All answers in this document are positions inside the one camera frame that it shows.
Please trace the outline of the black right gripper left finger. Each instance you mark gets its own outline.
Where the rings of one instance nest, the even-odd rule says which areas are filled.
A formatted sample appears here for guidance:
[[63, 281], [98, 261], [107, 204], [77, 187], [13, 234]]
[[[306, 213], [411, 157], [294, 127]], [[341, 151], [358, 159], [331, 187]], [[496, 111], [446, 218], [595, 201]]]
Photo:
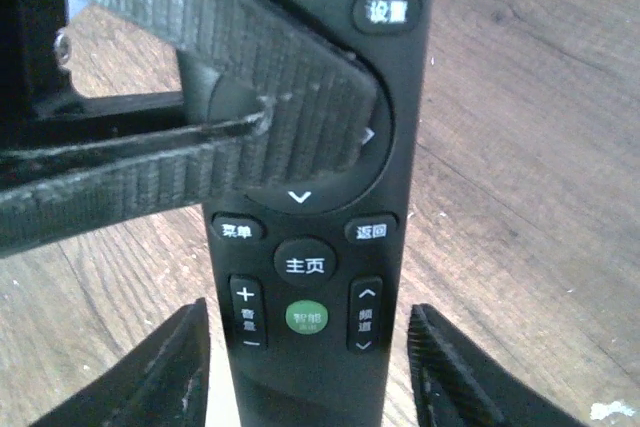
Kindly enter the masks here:
[[206, 301], [179, 308], [94, 382], [35, 426], [203, 426], [210, 373]]

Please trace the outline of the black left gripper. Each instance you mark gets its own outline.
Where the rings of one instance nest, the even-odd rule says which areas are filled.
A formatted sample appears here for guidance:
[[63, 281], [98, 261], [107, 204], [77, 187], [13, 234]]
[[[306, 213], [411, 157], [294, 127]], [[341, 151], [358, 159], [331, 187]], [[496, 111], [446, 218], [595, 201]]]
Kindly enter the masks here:
[[3, 257], [251, 183], [243, 149], [269, 120], [180, 128], [179, 92], [84, 97], [67, 22], [67, 0], [1, 0], [2, 146], [89, 143], [2, 153]]

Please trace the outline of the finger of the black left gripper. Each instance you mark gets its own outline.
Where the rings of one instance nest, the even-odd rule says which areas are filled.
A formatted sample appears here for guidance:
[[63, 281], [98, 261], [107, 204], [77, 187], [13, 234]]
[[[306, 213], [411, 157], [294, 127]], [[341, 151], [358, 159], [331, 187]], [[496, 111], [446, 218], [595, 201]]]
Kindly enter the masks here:
[[297, 182], [350, 168], [375, 78], [269, 0], [91, 0], [192, 55], [267, 105], [226, 184]]

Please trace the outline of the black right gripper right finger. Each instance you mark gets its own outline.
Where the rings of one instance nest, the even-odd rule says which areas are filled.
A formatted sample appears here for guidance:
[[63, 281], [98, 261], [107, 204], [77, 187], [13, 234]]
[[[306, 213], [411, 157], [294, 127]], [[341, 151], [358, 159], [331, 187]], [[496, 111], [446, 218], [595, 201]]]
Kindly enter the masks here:
[[429, 304], [411, 308], [407, 333], [420, 426], [581, 426], [525, 385]]

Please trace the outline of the black remote control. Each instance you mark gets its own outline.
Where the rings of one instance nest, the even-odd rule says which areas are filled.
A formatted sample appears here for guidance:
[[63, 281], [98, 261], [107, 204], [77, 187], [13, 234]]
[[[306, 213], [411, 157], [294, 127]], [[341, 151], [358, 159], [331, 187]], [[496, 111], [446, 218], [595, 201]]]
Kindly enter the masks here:
[[432, 0], [297, 0], [383, 91], [335, 178], [206, 205], [244, 426], [377, 426], [387, 383]]

